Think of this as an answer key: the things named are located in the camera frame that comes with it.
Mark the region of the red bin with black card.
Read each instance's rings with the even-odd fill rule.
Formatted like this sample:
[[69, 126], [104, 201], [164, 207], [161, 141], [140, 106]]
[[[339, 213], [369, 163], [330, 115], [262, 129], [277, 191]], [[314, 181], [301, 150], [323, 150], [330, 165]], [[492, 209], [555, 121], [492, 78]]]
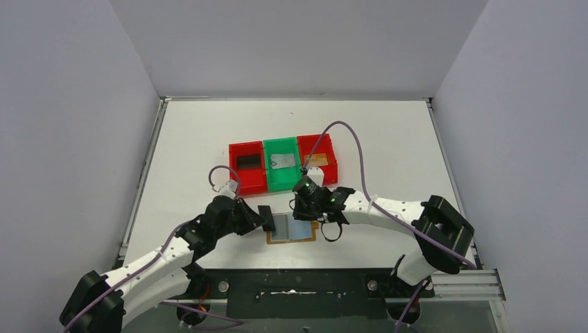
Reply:
[[240, 180], [240, 195], [252, 196], [268, 192], [266, 162], [262, 141], [229, 145], [230, 168]]

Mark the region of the green plastic bin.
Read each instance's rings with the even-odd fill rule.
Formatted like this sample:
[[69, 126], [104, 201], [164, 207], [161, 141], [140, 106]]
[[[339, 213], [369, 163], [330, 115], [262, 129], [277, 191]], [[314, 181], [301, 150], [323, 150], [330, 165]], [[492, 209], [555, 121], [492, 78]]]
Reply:
[[291, 191], [302, 177], [296, 138], [267, 139], [262, 144], [268, 191]]

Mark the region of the red bin with gold card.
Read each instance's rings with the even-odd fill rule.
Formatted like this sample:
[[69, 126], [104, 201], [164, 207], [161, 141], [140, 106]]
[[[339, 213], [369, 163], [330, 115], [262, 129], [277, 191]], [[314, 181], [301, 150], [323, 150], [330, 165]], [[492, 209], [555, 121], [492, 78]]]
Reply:
[[[319, 134], [301, 135], [296, 137], [302, 166], [304, 166], [304, 155], [310, 155], [312, 148], [318, 141], [319, 137]], [[319, 166], [325, 174], [325, 185], [336, 184], [338, 182], [338, 161], [329, 134], [325, 134], [321, 139], [313, 154], [315, 153], [326, 153], [329, 157], [328, 166]]]

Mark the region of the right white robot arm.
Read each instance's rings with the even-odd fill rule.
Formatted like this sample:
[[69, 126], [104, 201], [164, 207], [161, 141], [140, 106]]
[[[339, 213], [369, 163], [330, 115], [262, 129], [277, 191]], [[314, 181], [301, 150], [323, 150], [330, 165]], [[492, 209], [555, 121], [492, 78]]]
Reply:
[[466, 258], [473, 226], [447, 200], [432, 195], [426, 201], [398, 201], [367, 197], [349, 187], [330, 190], [304, 176], [293, 187], [293, 216], [302, 221], [369, 225], [404, 234], [417, 243], [397, 260], [390, 287], [407, 296], [435, 272], [458, 274], [471, 266]]

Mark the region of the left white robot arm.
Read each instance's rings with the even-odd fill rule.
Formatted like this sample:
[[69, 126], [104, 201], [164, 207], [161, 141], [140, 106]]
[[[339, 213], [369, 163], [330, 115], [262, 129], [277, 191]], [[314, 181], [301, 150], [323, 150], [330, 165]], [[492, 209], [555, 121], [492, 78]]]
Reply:
[[242, 198], [216, 196], [204, 213], [180, 224], [163, 245], [118, 269], [82, 276], [59, 321], [65, 332], [120, 332], [169, 298], [196, 296], [209, 281], [197, 261], [221, 238], [243, 236], [266, 222]]

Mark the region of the yellow leather card holder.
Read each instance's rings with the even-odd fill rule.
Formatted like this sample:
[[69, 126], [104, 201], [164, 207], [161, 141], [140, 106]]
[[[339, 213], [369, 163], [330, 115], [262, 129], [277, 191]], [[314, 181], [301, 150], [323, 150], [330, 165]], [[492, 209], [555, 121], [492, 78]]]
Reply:
[[316, 240], [317, 221], [301, 221], [291, 214], [273, 214], [273, 229], [266, 231], [268, 245], [311, 242]]

